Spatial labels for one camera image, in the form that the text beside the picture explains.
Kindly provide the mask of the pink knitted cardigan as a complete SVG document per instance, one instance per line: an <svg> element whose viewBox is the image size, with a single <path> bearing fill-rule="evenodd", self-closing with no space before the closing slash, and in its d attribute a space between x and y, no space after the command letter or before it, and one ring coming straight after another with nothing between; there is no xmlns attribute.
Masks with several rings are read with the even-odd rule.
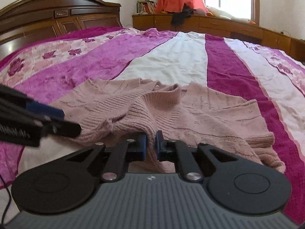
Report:
<svg viewBox="0 0 305 229"><path fill-rule="evenodd" d="M79 123L82 132L74 142L88 146L103 142L112 147L136 133L148 139L147 160L142 166L173 172L169 162L157 161L155 138L184 141L191 147L209 143L281 173L285 164L273 150L274 134L255 100L227 95L191 82L187 86L159 81L87 80L53 102L67 120Z"/></svg>

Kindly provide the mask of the purple floral bedspread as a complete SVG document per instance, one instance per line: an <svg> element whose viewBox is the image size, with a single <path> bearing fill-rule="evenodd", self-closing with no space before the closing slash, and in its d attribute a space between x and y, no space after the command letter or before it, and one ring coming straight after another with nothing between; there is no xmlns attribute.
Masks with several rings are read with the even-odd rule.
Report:
<svg viewBox="0 0 305 229"><path fill-rule="evenodd" d="M1 61L1 83L48 104L87 79L200 83L258 102L304 222L304 65L281 50L200 33L96 27L29 44Z"/></svg>

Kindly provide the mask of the wooden bed headboard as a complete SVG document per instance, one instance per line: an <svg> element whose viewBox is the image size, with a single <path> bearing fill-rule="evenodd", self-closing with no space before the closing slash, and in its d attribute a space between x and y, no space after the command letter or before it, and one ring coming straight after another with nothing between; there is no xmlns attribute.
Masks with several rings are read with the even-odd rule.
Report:
<svg viewBox="0 0 305 229"><path fill-rule="evenodd" d="M119 3L18 0L1 9L1 59L18 49L91 27L121 26Z"/></svg>

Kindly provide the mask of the long wooden low cabinet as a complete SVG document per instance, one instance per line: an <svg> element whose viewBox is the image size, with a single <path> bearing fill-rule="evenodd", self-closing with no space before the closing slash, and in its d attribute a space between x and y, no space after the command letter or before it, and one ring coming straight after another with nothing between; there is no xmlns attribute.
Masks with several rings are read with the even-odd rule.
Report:
<svg viewBox="0 0 305 229"><path fill-rule="evenodd" d="M193 15L184 20L182 25L171 24L171 14L133 15L133 27L138 30L156 28L159 31L191 31L214 36L239 39L254 44L279 49L287 55L304 62L304 41L277 33L263 27L241 23L217 17Z"/></svg>

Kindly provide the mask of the row of books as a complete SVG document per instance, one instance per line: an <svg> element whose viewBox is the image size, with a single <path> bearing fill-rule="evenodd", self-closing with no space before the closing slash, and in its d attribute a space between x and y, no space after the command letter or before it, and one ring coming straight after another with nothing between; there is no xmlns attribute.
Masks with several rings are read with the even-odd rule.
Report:
<svg viewBox="0 0 305 229"><path fill-rule="evenodd" d="M136 13L144 15L155 14L156 5L154 1L150 0L138 0L136 4Z"/></svg>

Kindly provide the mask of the black garment on cabinet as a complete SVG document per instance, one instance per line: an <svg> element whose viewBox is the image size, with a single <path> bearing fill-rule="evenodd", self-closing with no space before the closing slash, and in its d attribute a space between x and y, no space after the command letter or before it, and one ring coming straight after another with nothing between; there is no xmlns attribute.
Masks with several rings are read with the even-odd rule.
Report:
<svg viewBox="0 0 305 229"><path fill-rule="evenodd" d="M186 18L191 17L194 14L194 9L184 3L182 8L182 12L175 12L172 15L171 25L172 26L180 26L184 24Z"/></svg>

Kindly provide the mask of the white plush toy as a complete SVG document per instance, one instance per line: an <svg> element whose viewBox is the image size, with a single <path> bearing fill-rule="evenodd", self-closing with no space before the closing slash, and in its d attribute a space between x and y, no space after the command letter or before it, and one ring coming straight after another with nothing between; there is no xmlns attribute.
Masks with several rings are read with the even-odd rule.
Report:
<svg viewBox="0 0 305 229"><path fill-rule="evenodd" d="M207 9L211 14L213 14L214 17L238 21L238 22L242 22L242 23L248 23L248 24L252 24L252 25L256 24L251 19L234 17L233 15L231 15L223 10L214 8L214 7L207 7Z"/></svg>

